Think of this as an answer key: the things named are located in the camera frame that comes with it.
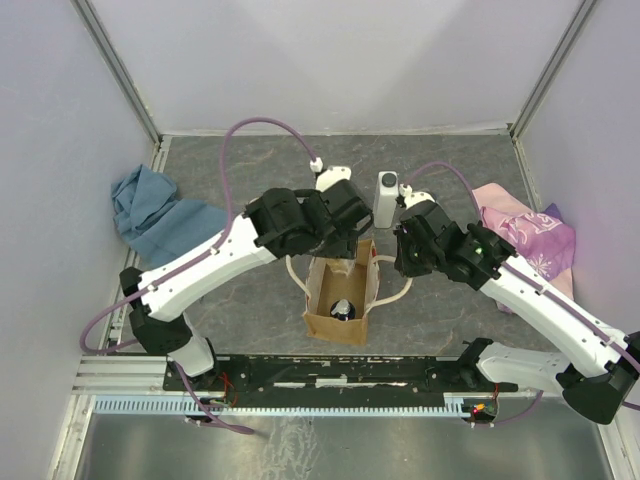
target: pink cloth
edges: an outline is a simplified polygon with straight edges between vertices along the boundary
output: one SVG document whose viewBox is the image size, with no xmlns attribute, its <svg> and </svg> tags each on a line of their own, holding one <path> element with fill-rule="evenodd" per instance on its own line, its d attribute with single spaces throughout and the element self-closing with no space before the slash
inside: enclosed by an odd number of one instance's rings
<svg viewBox="0 0 640 480">
<path fill-rule="evenodd" d="M 534 212 L 498 184 L 490 183 L 473 193 L 484 225 L 516 247 L 538 274 L 573 299 L 575 230 L 555 217 Z M 508 311 L 504 305 L 498 306 Z"/>
</svg>

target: gray tabletop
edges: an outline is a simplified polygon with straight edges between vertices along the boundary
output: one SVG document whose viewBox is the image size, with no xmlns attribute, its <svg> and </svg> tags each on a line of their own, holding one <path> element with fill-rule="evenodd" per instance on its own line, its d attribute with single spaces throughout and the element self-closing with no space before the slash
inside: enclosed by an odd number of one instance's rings
<svg viewBox="0 0 640 480">
<path fill-rule="evenodd" d="M 490 182 L 528 203 L 520 169 L 508 136 L 325 136 L 308 137 L 325 165 L 347 165 L 352 179 L 373 203 L 377 174 L 395 170 L 400 178 L 430 161 L 457 167 L 476 188 Z M 172 140 L 165 173 L 184 198 L 223 207 L 218 173 L 220 137 Z M 234 210 L 276 186 L 311 188 L 308 157 L 286 136 L 237 137 L 228 158 Z M 414 189 L 428 189 L 449 216 L 466 225 L 474 220 L 468 195 L 458 179 L 442 168 L 426 172 Z M 381 254 L 395 255 L 391 230 L 372 230 Z M 304 278 L 308 257 L 294 258 Z M 404 279 L 390 264 L 381 266 L 379 297 L 399 291 Z M 495 302 L 442 274 L 415 279 L 400 301 L 370 314 L 368 343 L 354 347 L 307 337 L 302 319 L 304 298 L 287 275 L 284 262 L 245 273 L 221 286 L 187 313 L 220 353 L 457 355 L 463 341 L 488 337 L 509 346 L 553 350 L 544 337 L 515 315 L 497 310 Z"/>
</svg>

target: brown paper bag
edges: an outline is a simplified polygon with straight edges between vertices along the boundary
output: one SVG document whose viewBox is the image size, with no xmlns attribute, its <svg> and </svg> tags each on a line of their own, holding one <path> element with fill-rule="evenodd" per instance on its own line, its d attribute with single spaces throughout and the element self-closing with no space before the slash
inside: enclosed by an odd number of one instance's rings
<svg viewBox="0 0 640 480">
<path fill-rule="evenodd" d="M 367 343 L 369 317 L 365 312 L 375 301 L 380 286 L 380 268 L 373 262 L 375 256 L 373 240 L 359 241 L 356 264 L 349 276 L 333 273 L 326 259 L 313 258 L 306 282 L 311 296 L 306 299 L 303 314 L 310 337 L 350 345 Z M 342 298 L 355 306 L 356 318 L 353 320 L 331 317 L 331 306 Z"/>
</svg>

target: white wall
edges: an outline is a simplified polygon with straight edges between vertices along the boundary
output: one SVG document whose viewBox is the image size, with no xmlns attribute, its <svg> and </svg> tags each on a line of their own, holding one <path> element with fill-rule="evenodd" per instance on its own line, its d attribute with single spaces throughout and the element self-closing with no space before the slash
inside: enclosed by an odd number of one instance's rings
<svg viewBox="0 0 640 480">
<path fill-rule="evenodd" d="M 600 2 L 522 138 L 542 203 L 577 229 L 578 301 L 626 332 L 640 330 L 638 25 L 637 0 Z"/>
<path fill-rule="evenodd" d="M 504 128 L 579 0 L 93 3 L 161 131 L 329 133 Z"/>
<path fill-rule="evenodd" d="M 124 260 L 110 182 L 152 145 L 69 1 L 3 2 L 0 65 L 0 478 L 31 480 Z"/>
</svg>

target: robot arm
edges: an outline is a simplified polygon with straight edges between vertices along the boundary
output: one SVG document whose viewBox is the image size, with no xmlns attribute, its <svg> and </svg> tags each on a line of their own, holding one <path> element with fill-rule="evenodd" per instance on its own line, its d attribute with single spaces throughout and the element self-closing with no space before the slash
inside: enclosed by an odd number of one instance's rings
<svg viewBox="0 0 640 480">
<path fill-rule="evenodd" d="M 215 368 L 213 348 L 183 314 L 194 301 L 285 255 L 354 258 L 358 236 L 373 219 L 350 175 L 346 167 L 330 167 L 319 173 L 315 190 L 270 189 L 233 220 L 219 249 L 212 245 L 221 234 L 155 270 L 124 270 L 120 283 L 126 295 L 148 290 L 131 304 L 129 315 L 133 334 L 145 351 L 170 355 L 190 377 L 206 373 Z M 207 251 L 209 256 L 155 286 L 167 272 L 185 268 Z"/>
<path fill-rule="evenodd" d="M 409 190 L 404 201 L 407 210 L 394 230 L 395 268 L 402 275 L 414 277 L 435 270 L 454 282 L 466 283 L 508 306 L 561 352 L 509 348 L 484 340 L 474 354 L 479 374 L 494 383 L 561 393 L 583 416 L 610 423 L 638 373 L 577 315 L 603 330 L 636 359 L 640 357 L 637 338 L 626 337 L 565 297 L 491 230 L 470 224 L 469 231 L 463 233 L 424 192 Z M 561 298 L 569 309 L 554 297 Z"/>
</svg>

